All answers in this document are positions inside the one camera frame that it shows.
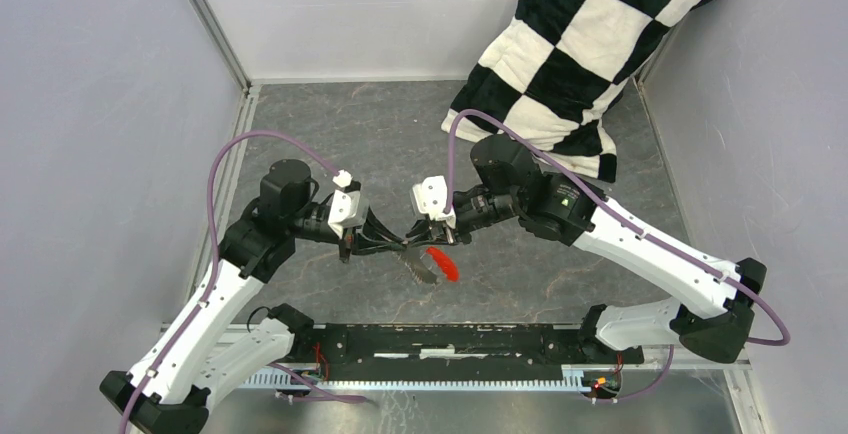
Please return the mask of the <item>red key tag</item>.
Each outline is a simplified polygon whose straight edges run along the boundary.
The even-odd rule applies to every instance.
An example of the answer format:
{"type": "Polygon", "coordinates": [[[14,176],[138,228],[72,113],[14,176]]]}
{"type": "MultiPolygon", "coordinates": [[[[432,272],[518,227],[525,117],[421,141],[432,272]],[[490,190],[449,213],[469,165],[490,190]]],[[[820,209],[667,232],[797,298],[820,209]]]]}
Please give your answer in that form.
{"type": "Polygon", "coordinates": [[[459,269],[445,252],[434,246],[430,246],[426,249],[426,253],[432,258],[449,282],[459,281],[459,269]]]}

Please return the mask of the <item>metal key holder plate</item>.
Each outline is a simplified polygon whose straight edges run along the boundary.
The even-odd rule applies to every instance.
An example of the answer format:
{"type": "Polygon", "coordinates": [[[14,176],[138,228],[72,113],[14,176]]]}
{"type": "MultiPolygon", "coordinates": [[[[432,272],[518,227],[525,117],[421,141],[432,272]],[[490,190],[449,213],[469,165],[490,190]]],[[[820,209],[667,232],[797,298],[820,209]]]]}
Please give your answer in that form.
{"type": "Polygon", "coordinates": [[[406,248],[397,253],[397,257],[420,284],[436,285],[437,275],[423,261],[423,252],[419,248],[406,248]]]}

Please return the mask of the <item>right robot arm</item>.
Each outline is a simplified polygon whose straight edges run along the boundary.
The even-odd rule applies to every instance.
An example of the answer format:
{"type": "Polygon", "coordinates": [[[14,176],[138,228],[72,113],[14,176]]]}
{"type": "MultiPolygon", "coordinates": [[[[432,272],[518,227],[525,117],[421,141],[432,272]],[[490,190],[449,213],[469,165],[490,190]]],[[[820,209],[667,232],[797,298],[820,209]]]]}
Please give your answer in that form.
{"type": "Polygon", "coordinates": [[[451,191],[442,176],[411,189],[420,219],[410,231],[422,245],[468,243],[473,231],[515,218],[537,238],[589,252],[637,274],[668,299],[629,307],[590,308],[577,336],[580,354],[602,362],[614,352],[679,344],[709,361],[730,364],[748,341],[767,269],[704,254],[654,229],[599,188],[545,172],[529,149],[505,134],[470,153],[480,183],[451,191]]]}

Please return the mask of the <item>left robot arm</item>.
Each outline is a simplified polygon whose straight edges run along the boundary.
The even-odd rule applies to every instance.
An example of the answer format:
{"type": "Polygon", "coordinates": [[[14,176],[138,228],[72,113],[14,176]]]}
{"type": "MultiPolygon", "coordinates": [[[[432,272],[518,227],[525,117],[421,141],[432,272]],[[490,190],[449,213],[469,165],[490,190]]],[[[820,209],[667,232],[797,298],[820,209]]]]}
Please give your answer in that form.
{"type": "Polygon", "coordinates": [[[110,371],[100,393],[120,413],[119,429],[199,433],[217,404],[251,375],[279,358],[306,359],[314,335],[300,312],[272,309],[242,340],[212,350],[230,322],[268,284],[305,239],[361,255],[359,230],[370,212],[360,184],[345,170],[331,173],[335,189],[315,201],[317,182],[299,160],[278,161],[259,194],[225,231],[200,285],[156,344],[127,371],[110,371]]]}

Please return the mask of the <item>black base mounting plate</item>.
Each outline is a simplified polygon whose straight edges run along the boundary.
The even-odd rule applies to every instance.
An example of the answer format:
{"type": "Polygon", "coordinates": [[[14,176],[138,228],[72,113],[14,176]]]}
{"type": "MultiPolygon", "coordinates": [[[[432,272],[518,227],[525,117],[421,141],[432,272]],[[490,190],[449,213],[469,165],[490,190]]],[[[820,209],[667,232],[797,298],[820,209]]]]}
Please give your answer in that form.
{"type": "Polygon", "coordinates": [[[643,363],[557,324],[326,324],[295,336],[286,360],[318,361],[331,381],[542,381],[564,366],[643,363]]]}

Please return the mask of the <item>black white checkered blanket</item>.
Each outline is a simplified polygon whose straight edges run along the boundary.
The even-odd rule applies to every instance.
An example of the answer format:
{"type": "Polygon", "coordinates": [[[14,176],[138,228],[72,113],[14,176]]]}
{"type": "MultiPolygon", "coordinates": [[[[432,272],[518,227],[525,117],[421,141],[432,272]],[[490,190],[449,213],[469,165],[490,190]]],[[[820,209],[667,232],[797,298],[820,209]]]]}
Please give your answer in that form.
{"type": "Polygon", "coordinates": [[[453,99],[444,131],[476,142],[510,129],[569,170],[617,176],[603,115],[690,11],[712,0],[518,0],[453,99]]]}

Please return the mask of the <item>aluminium frame rail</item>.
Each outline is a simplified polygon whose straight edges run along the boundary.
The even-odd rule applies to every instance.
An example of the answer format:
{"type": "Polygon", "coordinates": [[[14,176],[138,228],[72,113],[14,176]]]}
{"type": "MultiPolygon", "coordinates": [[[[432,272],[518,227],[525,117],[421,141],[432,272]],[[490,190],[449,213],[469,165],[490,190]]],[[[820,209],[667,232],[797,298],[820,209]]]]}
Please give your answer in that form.
{"type": "Polygon", "coordinates": [[[248,92],[253,87],[253,82],[238,59],[238,55],[225,34],[211,4],[208,0],[188,1],[224,61],[230,75],[244,92],[248,92]]]}

